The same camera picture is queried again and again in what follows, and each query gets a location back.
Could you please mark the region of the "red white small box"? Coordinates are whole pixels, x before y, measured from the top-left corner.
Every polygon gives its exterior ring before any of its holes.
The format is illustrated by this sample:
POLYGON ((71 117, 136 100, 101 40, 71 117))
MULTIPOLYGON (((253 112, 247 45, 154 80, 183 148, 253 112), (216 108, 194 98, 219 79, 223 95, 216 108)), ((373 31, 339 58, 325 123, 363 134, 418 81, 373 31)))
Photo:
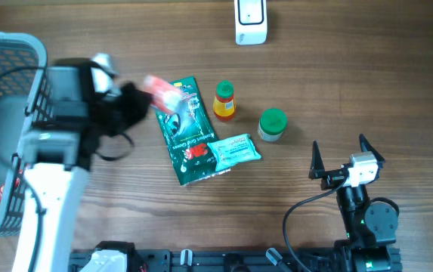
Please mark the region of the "red white small box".
POLYGON ((147 75, 143 82, 143 91, 151 95, 151 106, 167 114, 173 114, 182 98, 179 88, 160 77, 147 75))

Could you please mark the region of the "green lid white jar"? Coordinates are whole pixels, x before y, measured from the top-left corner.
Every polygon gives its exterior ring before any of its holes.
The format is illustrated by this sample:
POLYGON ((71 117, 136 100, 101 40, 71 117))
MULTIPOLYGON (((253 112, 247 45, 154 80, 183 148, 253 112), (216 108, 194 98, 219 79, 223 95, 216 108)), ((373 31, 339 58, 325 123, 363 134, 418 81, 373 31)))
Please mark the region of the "green lid white jar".
POLYGON ((267 109, 259 119, 258 134, 263 141, 278 141, 286 130, 287 124, 287 116, 281 109, 267 109))

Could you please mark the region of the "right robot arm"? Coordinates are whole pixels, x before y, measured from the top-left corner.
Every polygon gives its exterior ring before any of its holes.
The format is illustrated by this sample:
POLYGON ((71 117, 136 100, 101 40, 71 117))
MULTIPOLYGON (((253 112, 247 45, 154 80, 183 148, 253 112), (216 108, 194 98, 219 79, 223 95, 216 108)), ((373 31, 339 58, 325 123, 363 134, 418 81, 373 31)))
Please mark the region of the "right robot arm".
POLYGON ((340 271, 402 271, 396 231, 400 210, 385 197, 371 199, 367 185, 379 179, 385 158, 359 135, 360 152, 351 154, 339 169, 326 170, 318 143, 312 146, 310 179, 320 179, 322 190, 333 190, 348 238, 334 243, 335 268, 340 271))

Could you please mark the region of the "green 3M gloves packet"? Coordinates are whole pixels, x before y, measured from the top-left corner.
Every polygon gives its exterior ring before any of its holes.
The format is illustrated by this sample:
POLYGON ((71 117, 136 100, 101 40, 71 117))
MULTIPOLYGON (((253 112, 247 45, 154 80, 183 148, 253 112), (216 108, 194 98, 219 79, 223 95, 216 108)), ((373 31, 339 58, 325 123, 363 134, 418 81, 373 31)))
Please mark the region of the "green 3M gloves packet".
POLYGON ((192 76, 172 83, 182 90, 182 98, 172 114, 156 111, 156 119, 168 147, 180 185, 221 175, 209 144, 218 136, 209 120, 196 79, 192 76))

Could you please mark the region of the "teal wet wipes pack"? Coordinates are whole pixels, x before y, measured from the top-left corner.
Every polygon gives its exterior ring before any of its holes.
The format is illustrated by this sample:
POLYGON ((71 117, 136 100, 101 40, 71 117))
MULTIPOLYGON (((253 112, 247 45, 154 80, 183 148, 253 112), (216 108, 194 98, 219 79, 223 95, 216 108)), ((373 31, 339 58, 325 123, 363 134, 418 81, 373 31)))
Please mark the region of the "teal wet wipes pack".
POLYGON ((241 162, 261 159, 249 134, 241 134, 209 143, 209 149, 216 159, 217 172, 231 168, 241 162))

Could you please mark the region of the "red sauce bottle green cap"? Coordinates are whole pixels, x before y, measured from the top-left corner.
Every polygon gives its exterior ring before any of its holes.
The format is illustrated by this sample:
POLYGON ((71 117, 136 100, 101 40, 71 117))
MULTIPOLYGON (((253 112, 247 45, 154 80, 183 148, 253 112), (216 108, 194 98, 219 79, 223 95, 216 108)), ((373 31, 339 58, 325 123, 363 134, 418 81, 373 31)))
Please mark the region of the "red sauce bottle green cap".
POLYGON ((218 83, 213 101, 213 112, 218 119, 224 122, 235 116, 234 87, 230 81, 224 80, 218 83))

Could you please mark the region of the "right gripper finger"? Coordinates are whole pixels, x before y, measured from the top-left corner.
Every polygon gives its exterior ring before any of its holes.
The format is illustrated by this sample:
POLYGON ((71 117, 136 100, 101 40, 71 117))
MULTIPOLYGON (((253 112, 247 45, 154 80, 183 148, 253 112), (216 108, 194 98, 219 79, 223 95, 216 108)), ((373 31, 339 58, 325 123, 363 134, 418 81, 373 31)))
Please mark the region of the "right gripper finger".
POLYGON ((362 152, 371 152, 378 164, 383 165, 385 163, 385 158, 370 144, 363 134, 359 135, 360 148, 362 152))
POLYGON ((321 179, 326 175, 326 170, 321 158, 317 141, 312 144, 312 158, 308 177, 310 179, 321 179))

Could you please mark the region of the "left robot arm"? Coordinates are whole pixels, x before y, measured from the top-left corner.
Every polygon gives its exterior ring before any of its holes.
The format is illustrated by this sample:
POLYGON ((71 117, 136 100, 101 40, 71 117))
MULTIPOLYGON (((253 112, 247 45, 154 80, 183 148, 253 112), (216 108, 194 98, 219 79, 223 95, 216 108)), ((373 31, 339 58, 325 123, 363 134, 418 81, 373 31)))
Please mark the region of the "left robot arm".
POLYGON ((36 121, 20 139, 26 168, 23 219, 14 271, 65 271, 76 213, 89 181, 100 139, 123 137, 149 110, 151 96, 119 75, 110 55, 56 60, 45 121, 36 121))

